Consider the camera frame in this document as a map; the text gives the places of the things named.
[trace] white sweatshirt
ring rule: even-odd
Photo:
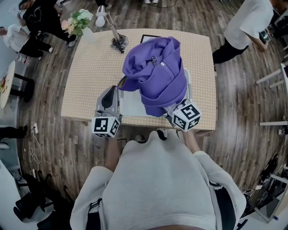
[[[90,204],[101,230],[148,230],[168,225],[216,229],[209,181],[225,185],[238,223],[245,197],[232,177],[202,152],[192,154],[173,133],[162,141],[153,131],[145,144],[130,141],[115,172],[92,168],[71,214],[73,230],[85,230]]]

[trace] black chair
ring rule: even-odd
[[[236,230],[240,230],[241,228],[243,228],[243,226],[247,223],[247,221],[248,221],[248,219],[244,220],[244,221],[242,222],[242,224],[238,223]]]
[[[53,202],[46,203],[46,195],[43,187],[47,180],[41,183],[29,174],[26,174],[23,178],[27,183],[18,184],[18,186],[28,186],[30,192],[20,200],[16,201],[16,207],[13,209],[15,215],[21,221],[23,221],[24,218],[30,219],[38,206],[40,206],[41,210],[45,212],[45,208],[53,204]]]
[[[70,217],[74,201],[66,189],[67,187],[64,186],[64,191],[68,200],[60,195],[51,197],[55,211],[53,211],[45,220],[37,224],[39,230],[71,230]]]

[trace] hand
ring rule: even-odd
[[[63,14],[63,10],[59,9],[59,10],[57,10],[57,13],[59,14],[59,16],[61,16]]]

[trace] wooden floor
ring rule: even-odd
[[[211,0],[228,15],[233,15],[241,5],[239,0]],[[172,8],[157,8],[137,0],[114,0],[111,16],[118,28],[161,28],[179,30],[210,37],[212,50],[223,42],[223,32],[229,16],[217,9],[209,0],[178,0]],[[160,0],[158,6],[171,6],[174,0]],[[94,1],[73,0],[64,4],[63,18],[75,10],[85,8],[95,13]],[[107,28],[95,27],[93,31]],[[60,116],[65,84],[76,47],[69,49],[60,39],[49,36],[47,42],[54,47],[52,54],[45,54],[37,64],[28,68],[26,76],[36,81],[34,98],[22,102],[19,125],[37,122],[43,160],[40,170],[51,173],[54,186],[63,193],[66,185],[72,195],[79,194],[90,169],[103,165],[106,141],[92,135],[89,127]],[[279,69],[282,46],[273,40],[269,49],[259,53],[253,46],[241,56],[217,65],[217,129],[204,137],[206,151],[235,180],[240,189],[254,189],[261,170],[283,140],[277,135],[279,127],[260,127],[259,122],[280,121],[288,116],[287,100],[282,87],[269,89],[268,84],[256,85],[255,81]],[[123,136],[149,133],[149,129],[122,127]],[[40,155],[33,136],[19,143],[19,156],[24,172],[37,169],[29,162],[29,148]],[[286,160],[287,148],[279,156],[279,166]]]

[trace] black strap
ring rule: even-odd
[[[214,189],[214,191],[221,213],[222,230],[233,230],[236,224],[236,215],[230,195],[224,187]]]
[[[100,205],[101,198],[97,202],[90,204],[90,209],[95,208]],[[88,213],[88,219],[86,224],[86,230],[101,230],[101,221],[99,212]]]

